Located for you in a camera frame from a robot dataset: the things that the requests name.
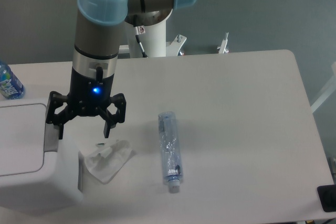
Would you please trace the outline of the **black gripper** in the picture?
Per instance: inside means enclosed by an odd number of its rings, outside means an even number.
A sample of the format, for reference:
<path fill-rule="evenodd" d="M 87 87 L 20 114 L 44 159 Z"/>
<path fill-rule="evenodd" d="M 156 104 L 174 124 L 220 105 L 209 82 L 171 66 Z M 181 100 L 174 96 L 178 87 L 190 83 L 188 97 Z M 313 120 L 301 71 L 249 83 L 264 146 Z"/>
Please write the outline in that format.
<path fill-rule="evenodd" d="M 101 82 L 71 70 L 70 90 L 68 95 L 51 91 L 47 103 L 46 123 L 58 130 L 58 139 L 63 139 L 64 125 L 76 116 L 97 116 L 104 121 L 103 134 L 110 135 L 111 129 L 118 123 L 125 122 L 127 102 L 123 93 L 110 96 L 114 76 L 103 78 Z M 108 107 L 114 105 L 115 114 Z"/>

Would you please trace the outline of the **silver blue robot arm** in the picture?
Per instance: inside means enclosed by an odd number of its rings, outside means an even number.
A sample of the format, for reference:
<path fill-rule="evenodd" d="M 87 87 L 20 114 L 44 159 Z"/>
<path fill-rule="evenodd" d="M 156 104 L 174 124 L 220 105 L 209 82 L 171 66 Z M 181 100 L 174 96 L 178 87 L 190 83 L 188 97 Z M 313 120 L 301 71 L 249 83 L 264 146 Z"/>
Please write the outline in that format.
<path fill-rule="evenodd" d="M 112 95 L 120 33 L 130 15 L 192 6 L 196 0 L 77 0 L 78 13 L 70 89 L 49 95 L 45 139 L 58 142 L 65 124 L 77 116 L 100 116 L 104 136 L 125 120 L 127 102 Z"/>

